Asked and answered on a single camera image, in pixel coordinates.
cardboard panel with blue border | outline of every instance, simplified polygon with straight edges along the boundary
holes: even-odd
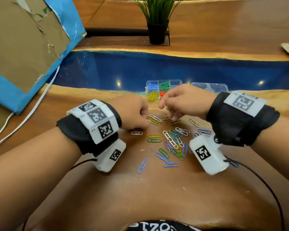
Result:
[[[85,35],[72,0],[0,0],[0,104],[21,113]]]

qr code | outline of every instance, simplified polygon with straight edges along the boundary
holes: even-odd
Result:
[[[211,154],[209,153],[209,151],[204,145],[196,149],[195,152],[197,153],[197,155],[199,156],[201,160],[204,160],[208,158],[209,156],[211,156]]]
[[[105,139],[107,136],[109,136],[113,132],[110,121],[101,124],[99,126],[99,131],[102,136],[102,139]]]
[[[93,104],[92,102],[88,102],[88,103],[86,103],[86,104],[84,104],[84,105],[81,105],[81,106],[79,106],[78,108],[80,109],[80,110],[82,110],[82,111],[88,111],[89,109],[92,109],[92,108],[94,108],[96,105],[95,104]]]
[[[110,156],[109,159],[112,159],[112,160],[116,161],[116,160],[119,158],[120,154],[121,154],[121,151],[119,151],[118,149],[116,149],[116,150],[113,152],[113,154]]]
[[[247,111],[253,105],[253,103],[254,103],[253,100],[245,96],[239,95],[239,97],[233,102],[233,105],[235,107],[238,107],[240,109]]]
[[[246,93],[242,93],[242,95],[244,95],[244,96],[249,96],[249,97],[252,97],[252,98],[254,98],[254,99],[258,99],[257,96],[249,95],[249,94],[246,94]]]
[[[87,114],[94,123],[97,123],[107,117],[106,114],[104,114],[104,112],[100,108],[87,112]]]

person's left hand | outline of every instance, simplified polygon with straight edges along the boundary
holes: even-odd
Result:
[[[139,95],[127,93],[107,101],[107,103],[119,113],[122,120],[122,129],[146,129],[149,127],[149,122],[147,121],[148,104]]]

wrist-mounted device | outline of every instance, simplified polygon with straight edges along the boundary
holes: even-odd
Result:
[[[57,122],[61,132],[77,143],[81,153],[92,153],[100,171],[109,172],[126,144],[119,139],[122,125],[118,112],[108,103],[91,100],[67,111]]]
[[[215,142],[239,147],[252,145],[261,131],[280,116],[266,102],[243,92],[221,92],[206,117],[215,132]]]
[[[214,175],[228,168],[221,144],[243,147],[254,143],[262,130],[272,126],[280,113],[265,105],[266,100],[242,92],[221,92],[213,102],[206,120],[215,136],[199,135],[189,142],[206,173]]]

plastic organizer box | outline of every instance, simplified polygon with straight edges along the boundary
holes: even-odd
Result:
[[[179,86],[182,81],[179,79],[170,80],[148,80],[145,92],[149,102],[159,102],[166,92],[170,89]]]
[[[202,88],[204,90],[214,92],[214,93],[220,93],[220,92],[228,92],[228,87],[226,84],[222,83],[204,83],[204,82],[192,82],[193,86]]]

